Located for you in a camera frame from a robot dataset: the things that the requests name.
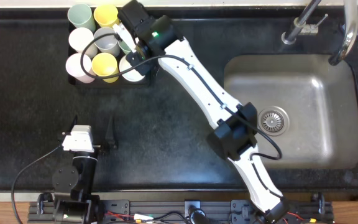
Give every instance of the drain strainer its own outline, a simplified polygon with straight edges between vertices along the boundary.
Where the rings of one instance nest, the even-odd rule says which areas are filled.
[[[277,106],[266,108],[259,114],[259,127],[271,136],[284,133],[289,124],[287,113]]]

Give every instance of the yellow cup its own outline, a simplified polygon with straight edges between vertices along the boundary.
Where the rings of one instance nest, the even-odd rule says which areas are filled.
[[[114,24],[119,24],[117,17],[118,10],[113,4],[104,4],[96,7],[93,17],[98,22],[100,27],[112,27]]]
[[[92,70],[100,77],[114,75],[118,73],[117,60],[109,53],[97,54],[92,59]],[[117,81],[118,77],[104,79],[103,81],[113,83]]]

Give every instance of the sink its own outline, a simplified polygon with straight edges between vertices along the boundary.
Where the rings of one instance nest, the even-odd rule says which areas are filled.
[[[350,66],[329,55],[241,55],[224,69],[224,89],[259,113],[259,128],[283,151],[273,169],[350,169],[358,163],[358,105]],[[276,156],[257,135],[259,151]]]

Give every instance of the black countertop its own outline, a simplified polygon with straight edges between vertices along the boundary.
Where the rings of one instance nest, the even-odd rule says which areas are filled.
[[[291,46],[283,45],[280,36],[299,9],[247,10],[231,19],[219,18],[228,9],[202,14],[190,10],[188,17],[197,19],[183,19],[186,11],[181,10],[167,14],[182,18],[175,24],[220,84],[224,66],[235,56],[330,54],[342,42],[340,9],[330,9],[337,10],[338,16],[330,16],[317,36],[300,37]],[[210,19],[214,13],[217,19]],[[119,149],[99,157],[95,191],[244,189],[237,172],[209,148],[205,139],[211,129],[203,112],[164,71],[153,77],[148,88],[71,86],[65,71],[69,33],[64,17],[65,11],[0,12],[0,190],[9,190],[20,169],[51,151],[57,133],[76,114],[80,124],[92,125],[94,134],[104,133],[109,117],[116,117]],[[346,61],[354,69],[358,92],[358,40]],[[51,190],[52,174],[70,164],[71,157],[67,152],[54,153],[26,171],[17,188]],[[351,170],[284,169],[269,174],[284,191],[358,189],[358,165]]]

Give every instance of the faucet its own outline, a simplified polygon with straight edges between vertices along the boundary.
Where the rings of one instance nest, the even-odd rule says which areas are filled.
[[[290,28],[281,36],[284,44],[294,44],[298,35],[316,35],[318,33],[318,26],[327,18],[327,14],[316,24],[308,25],[306,21],[310,15],[317,8],[321,0],[311,0],[305,7],[301,15],[294,19]],[[356,0],[343,0],[345,10],[346,29],[345,37],[341,47],[334,53],[328,62],[331,65],[337,65],[343,60],[353,47],[354,41],[357,37],[358,31],[358,14]]]

